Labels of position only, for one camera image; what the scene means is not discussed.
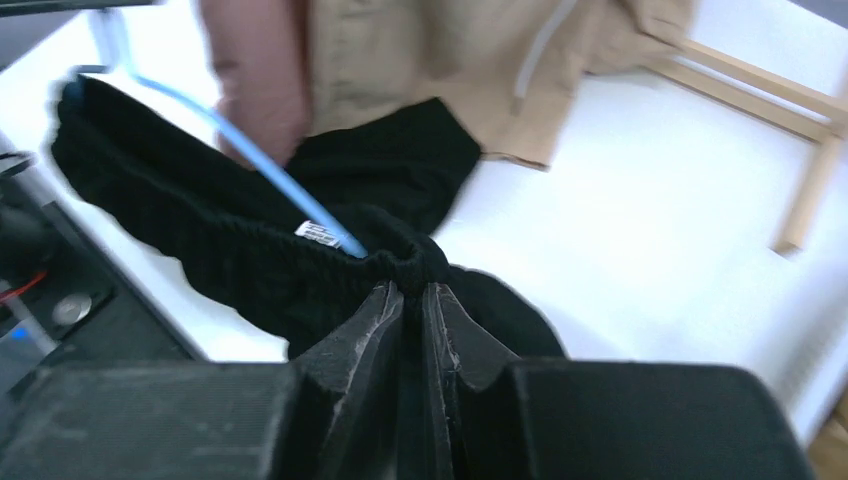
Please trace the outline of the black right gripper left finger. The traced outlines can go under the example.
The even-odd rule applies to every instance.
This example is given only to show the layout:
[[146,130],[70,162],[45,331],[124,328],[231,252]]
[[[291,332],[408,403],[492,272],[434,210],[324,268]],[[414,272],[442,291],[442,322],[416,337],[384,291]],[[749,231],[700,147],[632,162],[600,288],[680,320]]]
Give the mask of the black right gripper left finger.
[[284,448],[287,479],[387,479],[394,472],[404,298],[376,285],[294,362],[302,383]]

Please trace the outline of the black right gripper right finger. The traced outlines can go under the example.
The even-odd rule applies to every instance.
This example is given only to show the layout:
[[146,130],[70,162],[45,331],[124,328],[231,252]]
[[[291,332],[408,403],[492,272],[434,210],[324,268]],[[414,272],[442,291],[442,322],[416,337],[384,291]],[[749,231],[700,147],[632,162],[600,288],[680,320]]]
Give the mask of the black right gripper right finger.
[[452,290],[422,300],[425,465],[429,479],[527,479],[514,382],[518,356],[468,315]]

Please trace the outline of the black shorts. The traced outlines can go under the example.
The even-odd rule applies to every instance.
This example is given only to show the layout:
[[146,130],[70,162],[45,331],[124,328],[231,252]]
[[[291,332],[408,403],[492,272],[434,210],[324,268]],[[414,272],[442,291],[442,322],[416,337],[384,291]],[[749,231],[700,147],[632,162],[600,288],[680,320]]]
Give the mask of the black shorts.
[[179,260],[199,293],[286,339],[290,358],[384,281],[410,306],[445,284],[514,353],[563,354],[535,308],[498,279],[451,264],[432,239],[481,156],[437,98],[309,138],[288,163],[365,247],[362,259],[299,234],[304,214],[260,174],[105,82],[62,86],[55,114],[52,157],[76,193]]

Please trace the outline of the blue hanger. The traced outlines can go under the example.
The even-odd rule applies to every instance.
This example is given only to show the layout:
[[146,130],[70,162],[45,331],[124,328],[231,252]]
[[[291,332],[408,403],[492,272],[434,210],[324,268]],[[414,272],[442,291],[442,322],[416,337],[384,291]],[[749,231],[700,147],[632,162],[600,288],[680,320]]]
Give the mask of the blue hanger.
[[134,83],[177,101],[215,127],[279,193],[291,201],[310,221],[321,225],[328,233],[334,235],[345,253],[355,258],[368,255],[365,247],[348,229],[231,122],[179,90],[142,76],[136,68],[128,31],[120,11],[114,7],[97,9],[91,18],[91,27],[100,30],[95,35],[95,42],[102,63],[81,66],[77,69],[78,73],[108,74],[115,70],[122,71]]

